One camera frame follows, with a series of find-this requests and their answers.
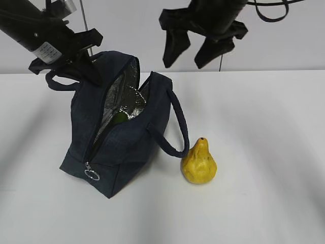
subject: table surface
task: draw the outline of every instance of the table surface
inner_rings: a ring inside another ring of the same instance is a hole
[[[217,175],[192,185],[160,150],[111,199],[58,169],[73,94],[0,75],[2,244],[325,243],[325,71],[166,75]],[[173,113],[166,137],[181,149]]]

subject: bag handle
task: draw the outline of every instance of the bag handle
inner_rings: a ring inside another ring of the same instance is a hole
[[[78,82],[72,83],[70,85],[61,84],[61,83],[53,80],[54,76],[56,76],[55,71],[50,71],[45,76],[46,82],[47,82],[49,88],[52,89],[52,90],[56,90],[58,92],[60,92],[60,91],[73,91],[73,90],[77,90],[78,87],[79,87]]]
[[[179,127],[180,127],[182,135],[183,135],[184,150],[177,151],[175,148],[173,148],[169,144],[169,142],[166,140],[166,138],[159,132],[159,130],[152,123],[150,123],[148,125],[147,130],[149,131],[151,136],[155,139],[157,144],[167,154],[174,156],[174,157],[183,158],[188,154],[188,151],[189,151],[189,138],[188,138],[187,124],[186,124],[186,120],[185,120],[181,105],[180,105],[175,93],[172,90],[168,89],[167,94],[169,95],[169,98],[173,105],[173,108],[174,108],[174,111],[175,111],[175,114],[177,117],[177,121],[178,121]]]

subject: silver insulated lining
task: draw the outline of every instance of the silver insulated lining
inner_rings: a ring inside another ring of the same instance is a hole
[[[103,119],[94,143],[109,125],[114,115],[124,112],[128,120],[138,116],[146,106],[148,84],[138,90],[138,64],[133,60],[109,88],[104,104]]]

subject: zipper pull ring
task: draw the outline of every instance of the zipper pull ring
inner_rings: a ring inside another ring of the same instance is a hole
[[[86,168],[87,168],[87,169],[85,170],[85,174],[86,174],[89,178],[91,178],[91,179],[93,179],[93,180],[96,180],[96,181],[99,181],[99,180],[101,179],[100,175],[99,175],[96,171],[92,170],[92,168],[91,168],[91,166],[89,165],[88,162],[86,162],[85,165],[86,165]]]

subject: toy pear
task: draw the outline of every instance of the toy pear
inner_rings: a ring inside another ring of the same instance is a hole
[[[212,180],[217,172],[217,164],[209,152],[206,138],[197,140],[188,155],[182,159],[182,172],[194,184],[204,184]]]

